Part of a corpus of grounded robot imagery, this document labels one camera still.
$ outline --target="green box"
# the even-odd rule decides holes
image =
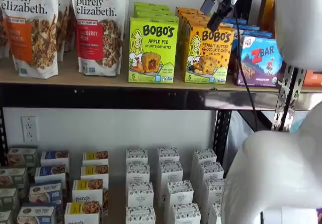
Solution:
[[[129,82],[173,83],[178,23],[130,19]]]

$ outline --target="granola bag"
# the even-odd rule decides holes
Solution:
[[[120,73],[128,0],[72,0],[77,26],[79,72]]]
[[[41,79],[58,75],[58,0],[1,0],[1,7],[19,75]]]

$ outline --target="snack box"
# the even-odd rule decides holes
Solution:
[[[130,183],[127,186],[127,206],[153,206],[153,186],[152,183]]]
[[[69,151],[45,151],[42,152],[40,158],[40,165],[45,166],[58,166],[65,165],[65,170],[69,173]]]
[[[165,201],[165,223],[169,223],[169,213],[173,205],[192,203],[193,188],[189,180],[167,184]]]
[[[129,82],[173,83],[178,24],[130,19]]]
[[[52,203],[56,207],[56,222],[64,222],[62,201],[62,184],[60,180],[40,184],[32,184],[29,190],[31,203]]]
[[[18,189],[0,188],[0,209],[13,210],[14,212],[19,209]]]
[[[126,166],[126,186],[129,183],[149,182],[150,165],[149,164],[132,164]]]
[[[197,186],[197,174],[198,166],[201,163],[216,162],[217,156],[215,152],[210,148],[203,148],[201,150],[195,150],[193,152],[191,171],[190,171],[190,181],[194,188]]]
[[[109,188],[109,167],[108,165],[85,166],[80,169],[82,180],[103,180],[103,188]]]
[[[187,22],[182,49],[182,75],[185,82],[225,84],[233,28],[210,31],[206,24]]]
[[[283,58],[276,39],[243,35],[240,43],[241,66],[249,86],[275,87]],[[235,56],[234,81],[244,86],[244,81]]]
[[[221,198],[225,186],[225,180],[206,180],[203,183],[203,188],[201,191],[202,201],[200,206],[201,219],[203,223],[207,223],[209,219],[209,211],[211,204],[221,203]]]
[[[176,147],[159,147],[157,150],[159,163],[178,162],[180,156]]]
[[[99,224],[100,204],[98,201],[67,203],[66,224]]]
[[[65,165],[38,167],[36,169],[35,183],[46,183],[55,180],[61,181],[63,190],[66,190]]]
[[[8,152],[10,167],[34,167],[37,164],[37,147],[13,147]]]
[[[56,224],[55,205],[24,203],[17,216],[17,223]]]
[[[11,210],[0,210],[0,223],[13,224],[13,212]]]
[[[201,214],[196,203],[174,205],[169,224],[200,224]]]
[[[153,206],[127,207],[126,224],[155,224]]]
[[[180,162],[159,163],[156,182],[156,200],[159,206],[164,206],[167,183],[182,181],[182,177],[183,169]]]
[[[147,161],[147,149],[129,148],[126,150],[126,164],[147,164]]]
[[[83,153],[83,166],[108,165],[109,153],[107,151]]]

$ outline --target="bobo's apple pie box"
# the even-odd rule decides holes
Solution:
[[[173,83],[178,23],[130,19],[129,82]]]

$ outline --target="wall outlet socket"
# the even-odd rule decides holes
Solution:
[[[37,142],[37,121],[36,116],[21,117],[24,142]]]

